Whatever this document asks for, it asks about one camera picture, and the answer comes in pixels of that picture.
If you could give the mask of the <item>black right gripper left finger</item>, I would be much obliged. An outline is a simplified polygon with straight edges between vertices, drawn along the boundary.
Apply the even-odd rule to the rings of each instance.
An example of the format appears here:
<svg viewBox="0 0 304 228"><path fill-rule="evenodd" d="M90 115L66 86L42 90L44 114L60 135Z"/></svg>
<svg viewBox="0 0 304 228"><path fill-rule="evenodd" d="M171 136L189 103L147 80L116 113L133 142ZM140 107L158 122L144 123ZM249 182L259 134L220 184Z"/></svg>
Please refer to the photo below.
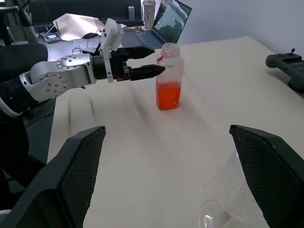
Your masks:
<svg viewBox="0 0 304 228"><path fill-rule="evenodd" d="M97 126L68 138L12 210L0 216L0 228L83 228L105 135L105 127Z"/></svg>

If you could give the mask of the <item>grey laptop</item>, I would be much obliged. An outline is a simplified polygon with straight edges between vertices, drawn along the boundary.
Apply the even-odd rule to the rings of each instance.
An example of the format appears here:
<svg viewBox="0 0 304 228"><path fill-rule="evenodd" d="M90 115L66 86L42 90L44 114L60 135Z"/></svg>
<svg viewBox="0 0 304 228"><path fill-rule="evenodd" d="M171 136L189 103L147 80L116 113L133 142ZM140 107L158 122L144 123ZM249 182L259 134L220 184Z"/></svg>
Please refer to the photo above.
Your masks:
<svg viewBox="0 0 304 228"><path fill-rule="evenodd" d="M177 43L192 8L178 0L161 0L151 30L126 32L122 39L125 48L146 46L160 49L165 43Z"/></svg>

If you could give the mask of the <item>orange liquid plastic bottle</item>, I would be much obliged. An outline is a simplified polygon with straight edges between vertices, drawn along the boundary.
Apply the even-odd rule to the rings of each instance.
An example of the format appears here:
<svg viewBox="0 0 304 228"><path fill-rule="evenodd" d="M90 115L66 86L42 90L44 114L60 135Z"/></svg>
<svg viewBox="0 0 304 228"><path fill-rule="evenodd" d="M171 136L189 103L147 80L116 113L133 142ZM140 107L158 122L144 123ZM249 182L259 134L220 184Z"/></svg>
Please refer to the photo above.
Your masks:
<svg viewBox="0 0 304 228"><path fill-rule="evenodd" d="M159 110L172 110L179 106L184 60L175 43L162 46L157 65L165 70L156 77L156 104Z"/></svg>

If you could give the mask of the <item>black office chair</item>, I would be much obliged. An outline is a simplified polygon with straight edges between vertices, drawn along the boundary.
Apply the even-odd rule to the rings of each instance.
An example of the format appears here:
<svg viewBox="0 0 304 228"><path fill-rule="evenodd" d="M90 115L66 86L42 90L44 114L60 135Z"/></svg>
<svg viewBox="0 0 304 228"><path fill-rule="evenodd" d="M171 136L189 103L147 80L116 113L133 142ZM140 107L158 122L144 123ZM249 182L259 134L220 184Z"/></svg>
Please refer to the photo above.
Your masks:
<svg viewBox="0 0 304 228"><path fill-rule="evenodd" d="M17 13L21 22L19 26L24 32L27 44L13 45L5 24L6 14ZM0 45L0 82L8 81L20 74L27 72L40 61L48 59L47 47L38 43L35 38L34 28L19 4L14 6L0 6L0 39L4 45Z"/></svg>

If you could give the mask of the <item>brown paper sheet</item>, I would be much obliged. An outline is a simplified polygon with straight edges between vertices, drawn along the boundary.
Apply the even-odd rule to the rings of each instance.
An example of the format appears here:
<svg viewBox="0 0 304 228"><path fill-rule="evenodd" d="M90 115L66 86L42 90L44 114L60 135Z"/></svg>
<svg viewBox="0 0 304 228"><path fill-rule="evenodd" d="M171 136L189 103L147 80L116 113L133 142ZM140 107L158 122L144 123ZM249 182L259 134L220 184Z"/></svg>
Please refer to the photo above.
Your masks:
<svg viewBox="0 0 304 228"><path fill-rule="evenodd" d="M98 18L71 13L55 19L53 24L65 41L99 35L105 26Z"/></svg>

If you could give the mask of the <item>small device with screen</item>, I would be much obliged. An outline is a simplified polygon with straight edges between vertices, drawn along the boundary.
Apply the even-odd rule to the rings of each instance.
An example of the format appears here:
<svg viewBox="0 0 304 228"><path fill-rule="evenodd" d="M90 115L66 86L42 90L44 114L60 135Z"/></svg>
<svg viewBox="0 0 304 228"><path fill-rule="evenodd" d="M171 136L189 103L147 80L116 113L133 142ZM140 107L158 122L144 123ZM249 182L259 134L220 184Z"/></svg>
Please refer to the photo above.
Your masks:
<svg viewBox="0 0 304 228"><path fill-rule="evenodd" d="M47 42L47 43L55 43L55 42L59 42L62 40L61 35L56 32L56 33L51 33L51 34L45 34L43 35L43 39Z"/></svg>

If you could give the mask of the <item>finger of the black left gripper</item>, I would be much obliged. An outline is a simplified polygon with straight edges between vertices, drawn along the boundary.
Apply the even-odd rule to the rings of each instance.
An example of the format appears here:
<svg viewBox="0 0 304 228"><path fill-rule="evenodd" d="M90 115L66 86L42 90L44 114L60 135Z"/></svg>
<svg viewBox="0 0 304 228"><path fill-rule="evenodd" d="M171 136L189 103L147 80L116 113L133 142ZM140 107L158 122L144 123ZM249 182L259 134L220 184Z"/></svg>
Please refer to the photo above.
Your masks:
<svg viewBox="0 0 304 228"><path fill-rule="evenodd" d="M128 59L142 59L145 58L155 52L154 49L151 49L149 47L128 47L125 49Z"/></svg>
<svg viewBox="0 0 304 228"><path fill-rule="evenodd" d="M159 65L145 65L138 68L130 68L129 80L137 81L154 78L165 71L165 67Z"/></svg>

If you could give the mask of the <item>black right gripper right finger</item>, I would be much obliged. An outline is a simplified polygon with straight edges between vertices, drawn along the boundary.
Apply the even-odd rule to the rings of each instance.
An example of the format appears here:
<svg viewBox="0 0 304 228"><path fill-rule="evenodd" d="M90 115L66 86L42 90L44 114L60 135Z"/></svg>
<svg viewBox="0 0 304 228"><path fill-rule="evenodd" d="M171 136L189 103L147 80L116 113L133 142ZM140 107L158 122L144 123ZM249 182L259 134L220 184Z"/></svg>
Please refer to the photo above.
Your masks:
<svg viewBox="0 0 304 228"><path fill-rule="evenodd" d="M304 228L304 159L281 137L231 125L249 189L270 228Z"/></svg>

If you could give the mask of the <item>grey handheld remote controller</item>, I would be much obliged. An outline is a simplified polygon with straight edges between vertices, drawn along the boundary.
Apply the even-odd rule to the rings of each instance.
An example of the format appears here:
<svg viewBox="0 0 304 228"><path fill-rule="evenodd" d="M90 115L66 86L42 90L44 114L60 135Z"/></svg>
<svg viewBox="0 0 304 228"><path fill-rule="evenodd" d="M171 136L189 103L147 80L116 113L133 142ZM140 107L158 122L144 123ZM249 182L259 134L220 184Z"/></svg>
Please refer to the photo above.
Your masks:
<svg viewBox="0 0 304 228"><path fill-rule="evenodd" d="M273 54L266 58L266 66L278 68L290 77L288 86L301 94L304 94L304 60L300 55L291 52L285 54Z"/></svg>

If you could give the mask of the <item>white tumbler cup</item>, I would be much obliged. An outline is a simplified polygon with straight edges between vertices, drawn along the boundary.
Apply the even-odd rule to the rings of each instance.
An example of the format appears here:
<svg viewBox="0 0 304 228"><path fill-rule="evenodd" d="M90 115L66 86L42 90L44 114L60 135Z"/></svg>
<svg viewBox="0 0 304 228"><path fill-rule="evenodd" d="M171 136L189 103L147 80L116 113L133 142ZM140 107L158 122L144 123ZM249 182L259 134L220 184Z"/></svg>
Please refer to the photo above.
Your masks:
<svg viewBox="0 0 304 228"><path fill-rule="evenodd" d="M151 30L154 24L155 17L155 0L143 0L143 20L146 30Z"/></svg>

